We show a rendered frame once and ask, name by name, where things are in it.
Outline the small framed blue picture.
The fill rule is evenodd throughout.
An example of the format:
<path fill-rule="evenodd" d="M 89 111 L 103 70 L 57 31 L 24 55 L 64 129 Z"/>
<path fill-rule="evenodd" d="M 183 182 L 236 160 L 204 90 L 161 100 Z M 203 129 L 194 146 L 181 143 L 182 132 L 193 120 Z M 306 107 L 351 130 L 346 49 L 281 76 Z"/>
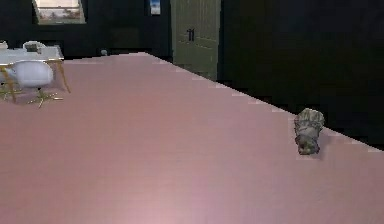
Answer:
<path fill-rule="evenodd" d="M 157 16 L 157 15 L 161 14 L 160 0 L 150 0 L 149 6 L 150 6 L 150 14 L 151 15 Z"/>

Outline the window with landscape view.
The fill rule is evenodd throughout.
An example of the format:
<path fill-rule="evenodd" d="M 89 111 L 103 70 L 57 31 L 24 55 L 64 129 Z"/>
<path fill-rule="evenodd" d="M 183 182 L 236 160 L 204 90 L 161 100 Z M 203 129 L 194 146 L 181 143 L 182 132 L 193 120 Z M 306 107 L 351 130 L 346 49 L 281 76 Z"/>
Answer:
<path fill-rule="evenodd" d="M 38 25 L 85 24 L 81 0 L 32 0 Z"/>

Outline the white dining table wooden legs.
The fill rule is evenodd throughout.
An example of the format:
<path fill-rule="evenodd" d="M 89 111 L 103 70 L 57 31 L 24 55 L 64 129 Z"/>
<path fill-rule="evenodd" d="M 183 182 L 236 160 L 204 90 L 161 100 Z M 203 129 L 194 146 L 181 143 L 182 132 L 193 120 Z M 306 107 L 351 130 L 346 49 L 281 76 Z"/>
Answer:
<path fill-rule="evenodd" d="M 37 60 L 48 64 L 55 64 L 61 75 L 63 84 L 68 92 L 71 92 L 64 73 L 64 56 L 58 45 L 40 48 L 37 52 L 28 52 L 26 49 L 3 49 L 0 50 L 0 73 L 4 76 L 5 83 L 9 87 L 12 101 L 16 101 L 14 81 L 10 78 L 6 68 L 19 61 Z"/>

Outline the grey stone bust statue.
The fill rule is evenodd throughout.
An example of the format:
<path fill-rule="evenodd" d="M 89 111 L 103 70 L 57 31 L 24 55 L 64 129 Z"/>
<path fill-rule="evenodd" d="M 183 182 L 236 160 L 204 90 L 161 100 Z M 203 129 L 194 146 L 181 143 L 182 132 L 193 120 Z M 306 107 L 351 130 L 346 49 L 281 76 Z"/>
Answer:
<path fill-rule="evenodd" d="M 295 143 L 300 155 L 318 154 L 318 139 L 325 123 L 324 115 L 314 109 L 305 108 L 294 119 Z"/>

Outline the white shell chair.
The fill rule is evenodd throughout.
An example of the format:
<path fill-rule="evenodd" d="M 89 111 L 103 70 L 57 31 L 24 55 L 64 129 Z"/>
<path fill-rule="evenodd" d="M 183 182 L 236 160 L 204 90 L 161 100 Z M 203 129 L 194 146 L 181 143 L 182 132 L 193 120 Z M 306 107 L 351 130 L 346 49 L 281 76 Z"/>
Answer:
<path fill-rule="evenodd" d="M 38 48 L 44 48 L 45 44 L 39 42 L 39 41 L 27 41 L 25 42 L 22 47 L 26 50 L 32 50 L 32 49 L 38 49 Z"/>
<path fill-rule="evenodd" d="M 30 100 L 29 104 L 38 103 L 39 108 L 41 108 L 43 103 L 48 100 L 61 100 L 61 97 L 57 97 L 56 93 L 44 91 L 44 87 L 54 81 L 53 70 L 46 62 L 39 60 L 18 61 L 12 64 L 10 71 L 22 89 L 37 90 L 36 97 Z"/>

